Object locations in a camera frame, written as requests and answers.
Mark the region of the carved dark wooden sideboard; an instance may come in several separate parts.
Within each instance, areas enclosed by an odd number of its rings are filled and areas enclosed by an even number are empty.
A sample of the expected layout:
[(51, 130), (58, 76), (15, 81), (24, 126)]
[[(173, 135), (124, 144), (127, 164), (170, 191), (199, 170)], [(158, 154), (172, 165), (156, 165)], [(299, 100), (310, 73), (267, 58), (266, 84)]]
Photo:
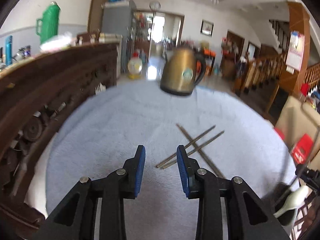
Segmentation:
[(103, 43), (24, 60), (1, 71), (1, 239), (29, 239), (44, 215), (25, 197), (35, 167), (65, 120), (98, 85), (114, 86), (117, 52)]

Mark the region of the cream leather sofa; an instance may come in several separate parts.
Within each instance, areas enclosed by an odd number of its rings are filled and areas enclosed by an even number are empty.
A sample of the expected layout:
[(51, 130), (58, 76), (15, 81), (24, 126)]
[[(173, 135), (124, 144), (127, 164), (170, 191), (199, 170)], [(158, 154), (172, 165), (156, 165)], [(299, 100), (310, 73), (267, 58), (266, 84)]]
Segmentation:
[(312, 154), (318, 152), (319, 138), (316, 139), (316, 133), (319, 128), (319, 113), (309, 103), (302, 103), (297, 98), (289, 96), (275, 128), (282, 131), (288, 148), (292, 148), (304, 134), (307, 134), (315, 143)]

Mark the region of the wooden stair railing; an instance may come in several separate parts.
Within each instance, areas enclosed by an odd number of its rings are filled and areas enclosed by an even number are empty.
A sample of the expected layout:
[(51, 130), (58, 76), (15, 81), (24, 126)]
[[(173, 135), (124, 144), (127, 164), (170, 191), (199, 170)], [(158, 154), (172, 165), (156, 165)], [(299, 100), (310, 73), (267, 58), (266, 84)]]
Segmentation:
[(240, 96), (250, 90), (263, 88), (271, 81), (280, 78), (282, 67), (286, 61), (286, 54), (264, 56), (251, 61), (243, 57), (236, 64), (236, 78), (232, 91)]

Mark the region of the grey round table cloth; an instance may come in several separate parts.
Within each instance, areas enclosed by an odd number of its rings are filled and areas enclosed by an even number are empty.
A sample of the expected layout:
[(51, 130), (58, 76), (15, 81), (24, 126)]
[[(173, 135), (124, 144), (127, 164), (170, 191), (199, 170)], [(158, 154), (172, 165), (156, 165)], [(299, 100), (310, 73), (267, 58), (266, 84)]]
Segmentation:
[(156, 165), (205, 130), (215, 140), (205, 153), (223, 175), (239, 176), (259, 196), (289, 183), (295, 165), (273, 127), (242, 101), (197, 87), (180, 97), (152, 81), (133, 81), (89, 98), (64, 122), (47, 166), (47, 211), (51, 212), (82, 177), (100, 179), (146, 149), (141, 191), (126, 200), (128, 239), (194, 239), (198, 201), (186, 198), (178, 167)]

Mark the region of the red plastic child chair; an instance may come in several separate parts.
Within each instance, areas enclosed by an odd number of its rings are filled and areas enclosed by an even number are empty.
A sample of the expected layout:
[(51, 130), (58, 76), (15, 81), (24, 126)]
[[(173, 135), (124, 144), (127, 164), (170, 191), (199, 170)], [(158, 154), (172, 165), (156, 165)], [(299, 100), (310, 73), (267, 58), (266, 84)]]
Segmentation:
[(291, 157), (296, 165), (303, 164), (307, 160), (313, 146), (313, 140), (308, 134), (304, 134), (295, 143), (291, 150)]

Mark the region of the white plastic bag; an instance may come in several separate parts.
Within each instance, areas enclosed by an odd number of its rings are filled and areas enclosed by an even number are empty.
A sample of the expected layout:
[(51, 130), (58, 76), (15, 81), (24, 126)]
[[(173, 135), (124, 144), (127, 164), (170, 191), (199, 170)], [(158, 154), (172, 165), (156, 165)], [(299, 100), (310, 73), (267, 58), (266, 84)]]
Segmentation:
[(49, 53), (52, 51), (61, 50), (75, 44), (75, 38), (72, 37), (70, 32), (65, 32), (62, 35), (56, 35), (48, 39), (40, 45), (41, 53)]

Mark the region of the framed wall picture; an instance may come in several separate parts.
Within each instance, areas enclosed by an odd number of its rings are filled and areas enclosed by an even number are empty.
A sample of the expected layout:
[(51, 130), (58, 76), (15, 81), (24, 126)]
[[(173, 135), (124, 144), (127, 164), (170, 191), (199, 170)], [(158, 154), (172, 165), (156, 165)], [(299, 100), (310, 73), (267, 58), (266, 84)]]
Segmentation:
[(213, 29), (214, 29), (214, 24), (212, 22), (208, 22), (205, 20), (202, 21), (201, 30), (200, 30), (200, 33), (202, 35), (212, 36)]

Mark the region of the round wall clock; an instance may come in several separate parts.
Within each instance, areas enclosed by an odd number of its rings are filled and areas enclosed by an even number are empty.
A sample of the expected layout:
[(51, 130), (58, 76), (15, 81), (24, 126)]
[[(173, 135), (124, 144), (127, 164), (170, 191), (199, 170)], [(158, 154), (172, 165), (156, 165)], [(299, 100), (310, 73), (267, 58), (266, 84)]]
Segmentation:
[(149, 7), (152, 11), (158, 11), (161, 8), (159, 1), (151, 1)]

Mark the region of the small electric heater fan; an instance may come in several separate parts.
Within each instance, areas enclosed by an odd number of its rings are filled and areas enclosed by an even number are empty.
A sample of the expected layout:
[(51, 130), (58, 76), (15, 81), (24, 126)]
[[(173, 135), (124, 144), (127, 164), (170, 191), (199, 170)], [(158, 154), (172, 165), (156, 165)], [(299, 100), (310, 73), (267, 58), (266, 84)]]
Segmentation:
[(138, 79), (142, 75), (143, 62), (138, 57), (133, 57), (127, 64), (127, 74), (130, 79)]

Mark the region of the wall calendar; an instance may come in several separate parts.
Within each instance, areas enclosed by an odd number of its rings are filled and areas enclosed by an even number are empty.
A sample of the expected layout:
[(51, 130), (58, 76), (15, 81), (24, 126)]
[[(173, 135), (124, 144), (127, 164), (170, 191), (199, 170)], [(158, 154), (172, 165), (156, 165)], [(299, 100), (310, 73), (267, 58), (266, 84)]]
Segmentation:
[(301, 70), (304, 54), (305, 36), (298, 31), (292, 31), (287, 50), (286, 65), (298, 72)]

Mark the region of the wooden chair back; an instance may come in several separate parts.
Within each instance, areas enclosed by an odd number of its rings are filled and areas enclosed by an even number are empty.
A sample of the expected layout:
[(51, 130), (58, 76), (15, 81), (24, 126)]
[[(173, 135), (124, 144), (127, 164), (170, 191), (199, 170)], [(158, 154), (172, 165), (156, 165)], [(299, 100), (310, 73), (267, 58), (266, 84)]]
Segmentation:
[(95, 44), (99, 42), (99, 31), (80, 33), (76, 36), (76, 45)]

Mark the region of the white chest freezer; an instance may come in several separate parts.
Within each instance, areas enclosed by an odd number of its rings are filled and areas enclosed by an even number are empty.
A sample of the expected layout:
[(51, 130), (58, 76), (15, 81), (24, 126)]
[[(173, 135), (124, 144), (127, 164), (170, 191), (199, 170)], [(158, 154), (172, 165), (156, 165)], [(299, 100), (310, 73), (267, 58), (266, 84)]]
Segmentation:
[(98, 37), (99, 43), (108, 44), (117, 52), (116, 57), (116, 78), (120, 78), (121, 74), (121, 56), (123, 36), (119, 34), (100, 33)]

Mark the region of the gold electric kettle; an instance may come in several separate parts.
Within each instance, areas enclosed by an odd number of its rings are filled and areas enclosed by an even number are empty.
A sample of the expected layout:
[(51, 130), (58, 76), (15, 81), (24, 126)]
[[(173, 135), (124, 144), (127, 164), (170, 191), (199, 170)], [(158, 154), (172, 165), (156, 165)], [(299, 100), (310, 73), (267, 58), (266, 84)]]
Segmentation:
[(203, 54), (191, 48), (177, 48), (165, 63), (160, 89), (166, 93), (189, 96), (201, 82), (206, 72)]

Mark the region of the blue thermos bottle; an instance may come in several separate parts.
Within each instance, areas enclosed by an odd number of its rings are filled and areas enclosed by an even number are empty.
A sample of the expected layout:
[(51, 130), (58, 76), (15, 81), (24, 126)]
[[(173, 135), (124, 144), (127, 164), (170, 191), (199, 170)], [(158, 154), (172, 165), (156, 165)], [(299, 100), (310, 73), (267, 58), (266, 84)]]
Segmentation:
[(5, 39), (5, 64), (7, 66), (12, 64), (12, 35)]

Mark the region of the green thermos jug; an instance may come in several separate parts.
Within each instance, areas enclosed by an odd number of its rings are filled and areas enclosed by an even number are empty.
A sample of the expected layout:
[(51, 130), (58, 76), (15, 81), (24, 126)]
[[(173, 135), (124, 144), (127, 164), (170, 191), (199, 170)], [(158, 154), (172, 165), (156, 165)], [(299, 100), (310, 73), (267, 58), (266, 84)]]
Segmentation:
[(36, 20), (36, 35), (40, 37), (40, 44), (58, 34), (60, 10), (57, 3), (52, 1), (42, 17)]

